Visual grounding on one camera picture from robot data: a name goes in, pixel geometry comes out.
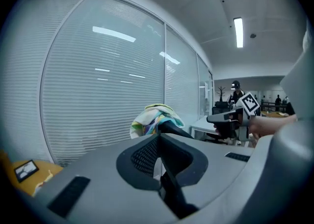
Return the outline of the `white table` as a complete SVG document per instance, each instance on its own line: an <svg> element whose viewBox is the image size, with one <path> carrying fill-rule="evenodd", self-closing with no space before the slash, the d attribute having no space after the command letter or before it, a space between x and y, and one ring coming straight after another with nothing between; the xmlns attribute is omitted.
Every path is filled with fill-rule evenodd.
<svg viewBox="0 0 314 224"><path fill-rule="evenodd" d="M208 133L214 136L219 136L216 132L216 129L214 127L213 123L207 122L207 116L203 116L198 121L194 122L191 126L191 136L195 139L195 133L196 132L202 132L202 133Z"/></svg>

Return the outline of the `long ceiling light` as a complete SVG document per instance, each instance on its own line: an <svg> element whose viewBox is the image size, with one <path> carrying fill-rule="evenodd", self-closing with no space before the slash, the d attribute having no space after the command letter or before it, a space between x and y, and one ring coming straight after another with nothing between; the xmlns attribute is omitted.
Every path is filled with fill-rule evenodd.
<svg viewBox="0 0 314 224"><path fill-rule="evenodd" d="M236 34L236 46L237 48L243 48L244 34L243 34L243 19L241 17L234 18L235 34Z"/></svg>

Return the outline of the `person's right forearm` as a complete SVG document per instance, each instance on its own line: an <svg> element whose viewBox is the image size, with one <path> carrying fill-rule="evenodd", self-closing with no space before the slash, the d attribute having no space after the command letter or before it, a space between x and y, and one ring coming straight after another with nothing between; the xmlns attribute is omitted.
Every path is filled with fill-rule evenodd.
<svg viewBox="0 0 314 224"><path fill-rule="evenodd" d="M283 126L296 121L297 117L295 114L282 118L253 116L249 121L249 131L253 134L254 137L260 138L273 135Z"/></svg>

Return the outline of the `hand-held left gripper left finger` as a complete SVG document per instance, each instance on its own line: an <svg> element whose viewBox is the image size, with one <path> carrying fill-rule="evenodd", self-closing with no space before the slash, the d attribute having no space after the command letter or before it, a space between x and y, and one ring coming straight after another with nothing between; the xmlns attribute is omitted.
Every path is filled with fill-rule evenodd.
<svg viewBox="0 0 314 224"><path fill-rule="evenodd" d="M24 200L32 213L48 224L171 224L178 218L158 192L138 190L116 169L116 159L127 148L146 140L139 137L100 147L80 157L54 176L35 197ZM66 218L48 205L75 176L90 183Z"/></svg>

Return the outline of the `pastel striped clothes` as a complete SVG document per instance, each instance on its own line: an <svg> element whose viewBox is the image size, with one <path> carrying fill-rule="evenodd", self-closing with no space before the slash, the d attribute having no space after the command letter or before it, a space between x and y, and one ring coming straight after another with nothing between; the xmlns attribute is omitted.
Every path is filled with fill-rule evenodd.
<svg viewBox="0 0 314 224"><path fill-rule="evenodd" d="M180 129L185 127L184 122L175 111L165 104L151 104L145 107L130 126L130 137L132 139L155 134L159 126L164 122L171 122Z"/></svg>

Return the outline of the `black picture frame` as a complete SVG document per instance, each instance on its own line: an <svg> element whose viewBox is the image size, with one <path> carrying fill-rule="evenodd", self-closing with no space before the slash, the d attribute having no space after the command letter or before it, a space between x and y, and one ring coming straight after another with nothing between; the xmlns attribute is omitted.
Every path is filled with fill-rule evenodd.
<svg viewBox="0 0 314 224"><path fill-rule="evenodd" d="M15 176L19 183L23 182L39 170L33 160L29 160L14 169Z"/></svg>

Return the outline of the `dark coat rack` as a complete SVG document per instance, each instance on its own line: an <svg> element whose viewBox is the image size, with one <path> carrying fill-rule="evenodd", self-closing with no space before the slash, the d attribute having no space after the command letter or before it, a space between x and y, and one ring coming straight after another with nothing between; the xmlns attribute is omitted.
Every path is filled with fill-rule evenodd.
<svg viewBox="0 0 314 224"><path fill-rule="evenodd" d="M223 102L223 97L225 96L225 87L218 87L218 91L216 93L219 96L219 102Z"/></svg>

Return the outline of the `round wooden table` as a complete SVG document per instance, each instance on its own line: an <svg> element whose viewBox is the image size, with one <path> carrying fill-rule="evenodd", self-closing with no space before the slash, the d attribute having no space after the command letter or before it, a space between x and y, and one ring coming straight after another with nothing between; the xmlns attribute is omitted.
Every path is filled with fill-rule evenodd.
<svg viewBox="0 0 314 224"><path fill-rule="evenodd" d="M26 160L12 163L8 155L3 150L0 150L0 167L4 168L9 181L15 188L30 196L35 196L50 179L63 170L63 167L46 161L34 160L33 162L39 170L24 181L19 182L14 170L26 163Z"/></svg>

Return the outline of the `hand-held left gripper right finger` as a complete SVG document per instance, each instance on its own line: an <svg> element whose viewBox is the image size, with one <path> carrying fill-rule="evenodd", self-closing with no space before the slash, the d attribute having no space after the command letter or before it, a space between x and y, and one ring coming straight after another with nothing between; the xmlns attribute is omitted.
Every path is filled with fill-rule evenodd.
<svg viewBox="0 0 314 224"><path fill-rule="evenodd" d="M162 211L159 224L269 224L296 202L314 168L312 124L289 124L252 150L176 140L207 155L208 168L182 188L197 211L183 219Z"/></svg>

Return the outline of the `person's grey shirt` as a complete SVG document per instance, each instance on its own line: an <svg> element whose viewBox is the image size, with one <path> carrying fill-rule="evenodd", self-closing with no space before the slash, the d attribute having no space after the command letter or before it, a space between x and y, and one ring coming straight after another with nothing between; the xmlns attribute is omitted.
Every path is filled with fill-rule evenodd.
<svg viewBox="0 0 314 224"><path fill-rule="evenodd" d="M300 120L314 119L314 27L307 21L303 51L280 82Z"/></svg>

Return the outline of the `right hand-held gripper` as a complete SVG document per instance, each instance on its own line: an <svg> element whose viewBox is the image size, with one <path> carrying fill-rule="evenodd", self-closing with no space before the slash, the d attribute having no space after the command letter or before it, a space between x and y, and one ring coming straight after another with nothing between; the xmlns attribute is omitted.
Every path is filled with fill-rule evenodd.
<svg viewBox="0 0 314 224"><path fill-rule="evenodd" d="M209 115L208 123L213 123L222 139L249 141L249 121L260 108L257 100L249 92L233 105L229 112Z"/></svg>

